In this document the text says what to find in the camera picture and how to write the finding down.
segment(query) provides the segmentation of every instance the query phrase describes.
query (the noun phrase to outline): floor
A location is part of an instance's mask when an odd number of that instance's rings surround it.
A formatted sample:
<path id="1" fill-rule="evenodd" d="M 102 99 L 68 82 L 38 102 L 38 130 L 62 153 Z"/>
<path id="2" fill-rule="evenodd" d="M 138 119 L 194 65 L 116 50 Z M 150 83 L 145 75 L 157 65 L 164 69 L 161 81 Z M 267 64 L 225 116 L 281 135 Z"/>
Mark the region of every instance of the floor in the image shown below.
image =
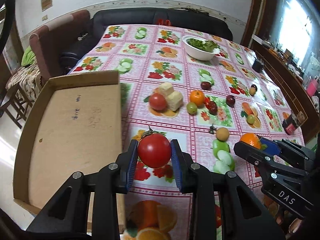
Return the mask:
<path id="1" fill-rule="evenodd" d="M 9 111 L 15 116 L 11 107 Z M 4 113 L 0 118 L 0 207 L 22 229 L 26 229 L 33 216 L 13 201 L 12 177 L 14 160 L 22 130 Z"/>

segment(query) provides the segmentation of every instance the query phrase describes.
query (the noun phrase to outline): white bowl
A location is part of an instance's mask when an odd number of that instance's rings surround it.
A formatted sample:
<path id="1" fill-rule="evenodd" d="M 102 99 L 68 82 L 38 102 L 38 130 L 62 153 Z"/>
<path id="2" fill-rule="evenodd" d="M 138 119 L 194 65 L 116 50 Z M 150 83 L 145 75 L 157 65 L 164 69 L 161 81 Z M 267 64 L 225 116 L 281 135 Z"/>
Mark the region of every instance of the white bowl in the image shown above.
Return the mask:
<path id="1" fill-rule="evenodd" d="M 196 36 L 184 36 L 182 38 L 183 42 L 185 43 L 185 49 L 186 49 L 186 53 L 191 56 L 194 57 L 195 59 L 198 60 L 210 60 L 214 57 L 215 54 L 219 54 L 220 53 L 220 49 L 214 49 L 213 52 L 206 52 L 200 49 L 197 49 L 195 47 L 192 47 L 191 45 L 189 45 L 187 43 L 187 41 L 189 39 L 197 39 L 200 41 L 207 41 L 206 39 L 200 38 L 200 37 L 196 37 Z"/>

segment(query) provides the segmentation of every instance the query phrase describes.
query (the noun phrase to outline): cardboard box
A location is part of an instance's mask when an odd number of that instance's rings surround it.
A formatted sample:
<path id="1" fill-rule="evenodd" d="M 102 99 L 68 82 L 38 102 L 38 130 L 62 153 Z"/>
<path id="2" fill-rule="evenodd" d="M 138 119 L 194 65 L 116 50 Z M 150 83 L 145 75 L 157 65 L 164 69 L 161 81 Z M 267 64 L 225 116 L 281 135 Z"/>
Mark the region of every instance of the cardboard box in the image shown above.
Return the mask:
<path id="1" fill-rule="evenodd" d="M 90 174 L 122 152 L 118 71 L 49 79 L 27 118 L 17 150 L 14 201 L 38 214 L 75 171 Z M 93 198 L 90 198 L 88 229 Z M 124 196 L 117 195 L 120 231 Z"/>

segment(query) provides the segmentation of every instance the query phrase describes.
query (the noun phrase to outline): screw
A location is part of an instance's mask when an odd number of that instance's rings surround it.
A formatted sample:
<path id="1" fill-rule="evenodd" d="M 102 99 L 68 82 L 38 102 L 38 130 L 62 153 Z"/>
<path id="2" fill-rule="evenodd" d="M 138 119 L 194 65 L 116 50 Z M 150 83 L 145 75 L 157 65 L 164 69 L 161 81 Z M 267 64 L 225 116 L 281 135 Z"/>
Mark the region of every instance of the screw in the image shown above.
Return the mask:
<path id="1" fill-rule="evenodd" d="M 227 175 L 229 178 L 235 178 L 237 176 L 237 174 L 234 171 L 228 171 Z"/>
<path id="2" fill-rule="evenodd" d="M 81 177 L 81 172 L 79 172 L 79 171 L 75 172 L 74 174 L 72 174 L 72 177 L 74 179 L 79 179 Z"/>
<path id="3" fill-rule="evenodd" d="M 116 163 L 109 164 L 109 169 L 110 170 L 115 170 L 116 168 L 118 168 L 118 164 L 116 164 Z"/>
<path id="4" fill-rule="evenodd" d="M 199 164 L 199 163 L 192 163 L 192 164 L 190 165 L 190 167 L 191 167 L 191 169 L 193 169 L 193 170 L 198 170 L 198 169 L 200 169 L 200 164 Z"/>

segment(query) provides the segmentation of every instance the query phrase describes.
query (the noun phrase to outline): wooden door frame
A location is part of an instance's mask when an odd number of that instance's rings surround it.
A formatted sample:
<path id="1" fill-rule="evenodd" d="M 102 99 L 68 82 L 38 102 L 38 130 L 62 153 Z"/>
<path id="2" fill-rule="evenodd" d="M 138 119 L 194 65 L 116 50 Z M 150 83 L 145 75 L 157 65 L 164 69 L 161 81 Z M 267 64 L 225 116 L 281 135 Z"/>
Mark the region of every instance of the wooden door frame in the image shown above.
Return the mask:
<path id="1" fill-rule="evenodd" d="M 5 8 L 0 11 L 0 21 L 4 19 L 5 12 L 6 12 Z M 21 63 L 24 50 L 22 48 L 21 40 L 19 37 L 16 18 L 13 19 L 12 28 L 10 30 L 10 36 L 11 36 L 12 46 L 17 54 L 18 61 L 19 63 Z"/>
<path id="2" fill-rule="evenodd" d="M 254 33 L 257 21 L 259 19 L 260 5 L 265 0 L 252 0 L 248 21 L 245 26 L 244 34 L 241 39 L 241 45 L 248 47 Z"/>

